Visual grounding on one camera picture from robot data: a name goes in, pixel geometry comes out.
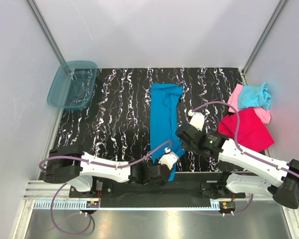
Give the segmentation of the cyan t shirt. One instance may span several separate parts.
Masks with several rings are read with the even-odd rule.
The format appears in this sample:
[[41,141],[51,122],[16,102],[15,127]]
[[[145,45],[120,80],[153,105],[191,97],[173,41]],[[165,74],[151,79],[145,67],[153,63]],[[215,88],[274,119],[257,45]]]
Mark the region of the cyan t shirt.
[[244,86],[238,97],[238,109],[261,107],[268,110],[272,103],[272,96],[266,82],[259,86]]

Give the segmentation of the blue t shirt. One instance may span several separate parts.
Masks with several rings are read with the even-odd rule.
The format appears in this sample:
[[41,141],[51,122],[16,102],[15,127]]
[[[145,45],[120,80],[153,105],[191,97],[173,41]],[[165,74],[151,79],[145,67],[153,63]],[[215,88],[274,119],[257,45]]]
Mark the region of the blue t shirt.
[[178,129],[177,105],[183,87],[176,84],[153,84],[150,88],[150,150],[154,151],[162,143],[172,141],[171,151],[182,157],[185,151],[176,136]]

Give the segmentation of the teal transparent plastic bin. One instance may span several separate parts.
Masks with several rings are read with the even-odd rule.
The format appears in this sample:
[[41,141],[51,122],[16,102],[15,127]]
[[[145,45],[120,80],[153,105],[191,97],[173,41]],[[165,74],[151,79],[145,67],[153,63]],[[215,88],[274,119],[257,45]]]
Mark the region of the teal transparent plastic bin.
[[97,72],[97,65],[91,61],[62,64],[54,76],[47,103],[67,111],[85,109],[92,98]]

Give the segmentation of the left aluminium frame post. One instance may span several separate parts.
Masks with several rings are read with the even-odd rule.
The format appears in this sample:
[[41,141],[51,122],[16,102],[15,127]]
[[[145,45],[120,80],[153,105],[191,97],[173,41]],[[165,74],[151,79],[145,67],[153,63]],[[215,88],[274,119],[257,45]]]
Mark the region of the left aluminium frame post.
[[55,57],[57,58],[60,65],[65,63],[65,59],[36,3],[34,0],[25,0],[27,3],[31,13],[33,14],[38,26],[40,27],[44,37],[46,38],[52,52],[54,53]]

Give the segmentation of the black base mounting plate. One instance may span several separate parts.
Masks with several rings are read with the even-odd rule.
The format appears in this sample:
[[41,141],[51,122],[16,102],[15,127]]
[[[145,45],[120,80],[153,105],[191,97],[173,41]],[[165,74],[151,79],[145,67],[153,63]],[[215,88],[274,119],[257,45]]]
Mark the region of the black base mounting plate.
[[149,182],[118,183],[94,177],[90,192],[80,193],[70,188],[69,197],[99,199],[101,208],[201,208],[210,200],[245,199],[245,193],[234,195],[225,188],[228,172],[177,172],[174,180],[165,184]]

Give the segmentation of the aluminium frame post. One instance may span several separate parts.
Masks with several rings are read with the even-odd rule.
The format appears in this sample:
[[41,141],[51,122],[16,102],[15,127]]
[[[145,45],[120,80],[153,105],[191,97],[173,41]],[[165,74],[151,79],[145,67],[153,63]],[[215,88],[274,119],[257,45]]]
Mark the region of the aluminium frame post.
[[243,75],[246,75],[249,69],[251,68],[251,66],[253,65],[254,61],[256,60],[256,57],[258,56],[260,50],[262,49],[265,41],[267,40],[268,36],[273,30],[275,24],[277,23],[280,15],[282,14],[285,7],[287,6],[288,2],[289,2],[288,0],[279,0],[271,17],[269,18],[269,21],[267,22],[264,30],[262,31],[262,34],[260,35],[260,38],[258,39],[251,55],[249,56],[246,64],[241,70]]
[[31,13],[33,14],[38,26],[40,27],[44,37],[46,38],[52,52],[54,53],[55,57],[57,58],[60,65],[65,63],[65,59],[36,3],[34,0],[25,0],[27,3]]

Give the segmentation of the right aluminium frame post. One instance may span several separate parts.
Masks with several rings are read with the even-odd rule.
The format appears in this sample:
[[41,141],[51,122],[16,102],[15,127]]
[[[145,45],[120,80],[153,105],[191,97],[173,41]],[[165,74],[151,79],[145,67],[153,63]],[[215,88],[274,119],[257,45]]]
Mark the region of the right aluminium frame post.
[[254,61],[256,60],[256,57],[258,56],[260,50],[262,49],[265,41],[267,40],[268,36],[273,30],[275,24],[277,23],[280,15],[282,14],[285,7],[287,6],[288,2],[289,2],[288,0],[279,0],[271,17],[269,18],[269,21],[267,22],[264,30],[262,31],[262,34],[260,35],[260,38],[258,39],[251,55],[249,56],[246,64],[241,70],[243,75],[246,75],[249,69],[251,68],[251,66],[253,65]]

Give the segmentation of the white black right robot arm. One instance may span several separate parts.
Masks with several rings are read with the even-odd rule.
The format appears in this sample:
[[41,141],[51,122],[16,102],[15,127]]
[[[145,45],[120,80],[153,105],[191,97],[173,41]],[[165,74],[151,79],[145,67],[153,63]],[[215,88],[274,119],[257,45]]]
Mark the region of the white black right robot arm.
[[252,176],[231,173],[216,185],[221,197],[232,193],[270,195],[278,204],[299,208],[299,161],[280,161],[240,146],[233,139],[217,131],[208,133],[188,123],[181,125],[176,133],[185,151],[204,157],[218,158],[240,166],[253,173]]

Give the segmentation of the magenta t shirt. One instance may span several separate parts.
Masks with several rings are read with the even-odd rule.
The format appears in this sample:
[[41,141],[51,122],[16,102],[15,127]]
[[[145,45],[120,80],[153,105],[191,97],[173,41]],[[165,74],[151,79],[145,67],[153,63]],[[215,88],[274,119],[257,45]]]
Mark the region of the magenta t shirt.
[[[261,152],[271,147],[275,141],[267,127],[252,108],[239,111],[240,125],[238,143],[248,149]],[[219,133],[233,139],[237,126],[237,115],[226,116],[219,123]]]

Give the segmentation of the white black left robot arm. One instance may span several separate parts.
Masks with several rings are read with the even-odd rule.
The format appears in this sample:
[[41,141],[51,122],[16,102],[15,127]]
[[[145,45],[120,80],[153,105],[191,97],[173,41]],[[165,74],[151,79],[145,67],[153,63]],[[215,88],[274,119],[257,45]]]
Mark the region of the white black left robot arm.
[[39,163],[39,168],[44,171],[44,182],[66,183],[86,197],[93,197],[98,190],[94,178],[143,185],[167,182],[178,156],[169,147],[155,162],[146,161],[149,156],[153,156],[153,153],[133,162],[111,161],[84,152],[81,145],[70,145],[50,150],[48,158]]

